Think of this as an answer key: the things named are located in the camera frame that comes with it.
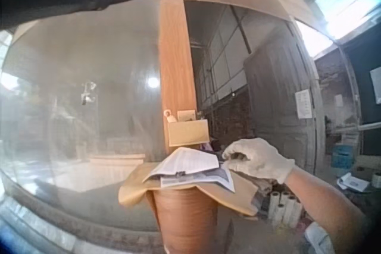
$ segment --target paper notice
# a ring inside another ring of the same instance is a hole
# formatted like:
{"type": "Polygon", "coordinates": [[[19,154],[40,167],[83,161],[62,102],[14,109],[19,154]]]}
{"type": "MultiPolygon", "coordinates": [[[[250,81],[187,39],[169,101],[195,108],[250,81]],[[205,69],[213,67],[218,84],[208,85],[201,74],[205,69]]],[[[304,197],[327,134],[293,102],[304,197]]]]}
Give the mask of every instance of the paper notice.
{"type": "Polygon", "coordinates": [[[219,166],[217,155],[179,147],[154,168],[144,181],[153,175],[176,175],[179,173],[188,175],[216,169],[219,166]]]}
{"type": "Polygon", "coordinates": [[[337,107],[343,107],[344,106],[342,95],[335,95],[335,105],[337,107]]]}
{"type": "Polygon", "coordinates": [[[179,110],[177,112],[178,121],[193,121],[196,120],[195,110],[179,110]]]}
{"type": "Polygon", "coordinates": [[[381,67],[370,71],[371,82],[373,83],[376,104],[381,104],[381,67]]]}
{"type": "Polygon", "coordinates": [[[299,119],[312,118],[311,96],[308,89],[295,93],[296,110],[299,119]]]}

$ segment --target blue container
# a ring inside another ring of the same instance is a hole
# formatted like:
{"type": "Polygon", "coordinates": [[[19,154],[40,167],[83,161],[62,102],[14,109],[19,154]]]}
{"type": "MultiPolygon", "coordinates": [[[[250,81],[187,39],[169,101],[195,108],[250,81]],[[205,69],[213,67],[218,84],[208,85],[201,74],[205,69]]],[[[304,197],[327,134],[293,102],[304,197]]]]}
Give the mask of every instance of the blue container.
{"type": "Polygon", "coordinates": [[[331,167],[348,170],[354,164],[353,146],[335,145],[332,153],[331,167]]]}

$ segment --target brick wall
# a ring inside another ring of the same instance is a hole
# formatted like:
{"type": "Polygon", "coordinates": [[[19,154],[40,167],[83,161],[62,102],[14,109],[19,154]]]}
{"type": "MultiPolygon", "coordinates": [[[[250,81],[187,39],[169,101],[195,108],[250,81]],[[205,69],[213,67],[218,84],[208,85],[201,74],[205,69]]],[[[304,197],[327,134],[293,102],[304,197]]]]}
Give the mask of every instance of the brick wall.
{"type": "Polygon", "coordinates": [[[238,139],[252,138],[252,120],[249,93],[247,88],[228,95],[216,102],[211,110],[205,112],[209,122],[211,137],[218,139],[221,145],[228,145],[238,139]]]}

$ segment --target cardboard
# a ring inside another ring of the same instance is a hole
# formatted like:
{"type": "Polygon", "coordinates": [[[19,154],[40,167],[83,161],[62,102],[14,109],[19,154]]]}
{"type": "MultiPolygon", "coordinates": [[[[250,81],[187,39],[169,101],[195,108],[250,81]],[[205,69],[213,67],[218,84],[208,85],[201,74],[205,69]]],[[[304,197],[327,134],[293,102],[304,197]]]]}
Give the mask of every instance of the cardboard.
{"type": "MultiPolygon", "coordinates": [[[[144,163],[136,167],[119,189],[118,199],[121,205],[126,207],[133,206],[147,196],[156,214],[155,205],[152,201],[152,191],[161,189],[160,180],[148,180],[143,183],[143,179],[157,167],[158,164],[159,163],[144,163]]],[[[231,174],[236,189],[235,193],[232,193],[217,184],[211,183],[189,184],[185,186],[166,187],[165,189],[182,190],[197,187],[207,196],[227,208],[248,216],[256,215],[258,209],[252,205],[251,202],[256,195],[258,188],[234,172],[231,172],[231,174]]]]}
{"type": "Polygon", "coordinates": [[[208,120],[195,120],[168,123],[169,146],[189,146],[208,143],[208,120]]]}

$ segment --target envelope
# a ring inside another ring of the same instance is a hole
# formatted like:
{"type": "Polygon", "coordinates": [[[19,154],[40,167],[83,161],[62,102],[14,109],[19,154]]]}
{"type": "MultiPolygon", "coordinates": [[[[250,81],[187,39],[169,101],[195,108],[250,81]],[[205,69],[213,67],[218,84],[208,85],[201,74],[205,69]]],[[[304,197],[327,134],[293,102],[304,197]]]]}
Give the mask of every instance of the envelope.
{"type": "MultiPolygon", "coordinates": [[[[158,166],[159,163],[143,163],[136,167],[119,189],[118,200],[123,206],[133,206],[143,198],[147,198],[155,212],[152,191],[161,189],[160,179],[143,179],[158,166]]],[[[166,187],[165,189],[182,190],[197,187],[201,192],[214,199],[219,204],[247,216],[254,216],[258,209],[252,204],[258,187],[238,174],[231,172],[236,192],[213,183],[195,183],[182,186],[166,187]]]]}

